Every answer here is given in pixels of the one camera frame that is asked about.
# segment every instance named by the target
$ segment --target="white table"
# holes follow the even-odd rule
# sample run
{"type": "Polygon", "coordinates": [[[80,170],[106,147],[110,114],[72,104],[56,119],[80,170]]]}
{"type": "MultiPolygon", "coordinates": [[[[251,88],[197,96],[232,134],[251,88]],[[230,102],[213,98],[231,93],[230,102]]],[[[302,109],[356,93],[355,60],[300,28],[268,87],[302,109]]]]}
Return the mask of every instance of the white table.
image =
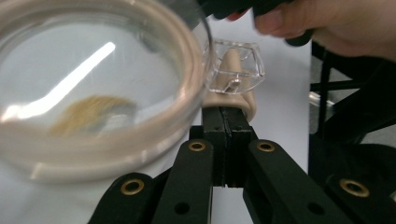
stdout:
{"type": "MultiPolygon", "coordinates": [[[[213,36],[260,45],[266,80],[255,89],[257,135],[279,143],[304,169],[308,147],[310,47],[292,48],[283,40],[258,35],[247,14],[236,22],[210,21],[213,36]]],[[[170,167],[177,149],[137,172],[157,175],[170,167]]],[[[18,178],[0,163],[0,223],[87,223],[114,179],[46,185],[18,178]]],[[[251,223],[241,189],[214,188],[212,223],[251,223]]]]}

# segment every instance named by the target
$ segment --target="human hand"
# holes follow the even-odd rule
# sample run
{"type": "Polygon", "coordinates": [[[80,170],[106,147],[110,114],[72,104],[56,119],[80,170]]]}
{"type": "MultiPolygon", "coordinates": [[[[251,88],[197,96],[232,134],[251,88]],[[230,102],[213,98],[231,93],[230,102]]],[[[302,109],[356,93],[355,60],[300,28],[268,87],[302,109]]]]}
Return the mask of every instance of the human hand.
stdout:
{"type": "MultiPolygon", "coordinates": [[[[235,20],[241,14],[229,17],[235,20]]],[[[396,62],[396,1],[294,0],[255,18],[264,35],[294,38],[315,29],[312,38],[343,56],[377,56],[396,62]]]]}

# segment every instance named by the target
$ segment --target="clear plastic piece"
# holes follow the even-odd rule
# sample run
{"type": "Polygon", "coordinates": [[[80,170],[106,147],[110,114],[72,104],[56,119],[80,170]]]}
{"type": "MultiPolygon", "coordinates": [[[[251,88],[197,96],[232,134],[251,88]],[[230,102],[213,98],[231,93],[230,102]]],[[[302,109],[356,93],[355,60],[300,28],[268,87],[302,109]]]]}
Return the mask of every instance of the clear plastic piece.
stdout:
{"type": "Polygon", "coordinates": [[[215,39],[217,74],[209,86],[213,92],[239,94],[253,90],[265,79],[260,49],[254,43],[215,39]],[[221,66],[226,57],[237,58],[221,66]]]}

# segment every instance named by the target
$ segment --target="beige plastic part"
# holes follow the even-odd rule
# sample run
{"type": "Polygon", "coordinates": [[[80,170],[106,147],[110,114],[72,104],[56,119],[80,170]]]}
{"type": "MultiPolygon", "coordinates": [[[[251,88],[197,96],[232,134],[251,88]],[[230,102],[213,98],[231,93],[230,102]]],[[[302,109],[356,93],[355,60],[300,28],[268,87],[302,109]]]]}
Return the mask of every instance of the beige plastic part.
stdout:
{"type": "MultiPolygon", "coordinates": [[[[239,51],[237,49],[228,49],[228,51],[223,56],[219,70],[229,72],[243,71],[239,51]]],[[[227,80],[227,78],[221,77],[216,78],[214,82],[228,85],[230,80],[231,79],[227,80]]],[[[253,91],[247,91],[240,94],[225,94],[210,91],[204,99],[203,107],[211,106],[228,106],[240,108],[244,111],[247,121],[253,120],[257,110],[256,99],[254,98],[253,91]]]]}

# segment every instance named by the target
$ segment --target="gray floor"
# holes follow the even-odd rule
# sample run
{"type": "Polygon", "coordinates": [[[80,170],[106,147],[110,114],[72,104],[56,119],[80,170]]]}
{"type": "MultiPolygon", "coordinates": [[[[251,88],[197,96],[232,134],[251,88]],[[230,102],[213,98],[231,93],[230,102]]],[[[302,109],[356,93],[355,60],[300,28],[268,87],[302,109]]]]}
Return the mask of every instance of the gray floor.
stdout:
{"type": "MultiPolygon", "coordinates": [[[[320,68],[321,61],[312,58],[312,66],[311,66],[311,82],[319,82],[320,80],[320,68]]],[[[332,70],[331,81],[332,80],[345,80],[347,79],[344,75],[339,73],[336,70],[332,70]]],[[[329,101],[336,103],[346,96],[348,96],[353,91],[330,91],[329,92],[329,101]]],[[[315,101],[311,100],[310,105],[310,132],[314,133],[318,127],[318,106],[315,104],[315,101]]],[[[376,143],[387,145],[391,147],[396,147],[396,125],[390,126],[388,128],[372,132],[366,135],[363,139],[363,143],[376,143]]]]}

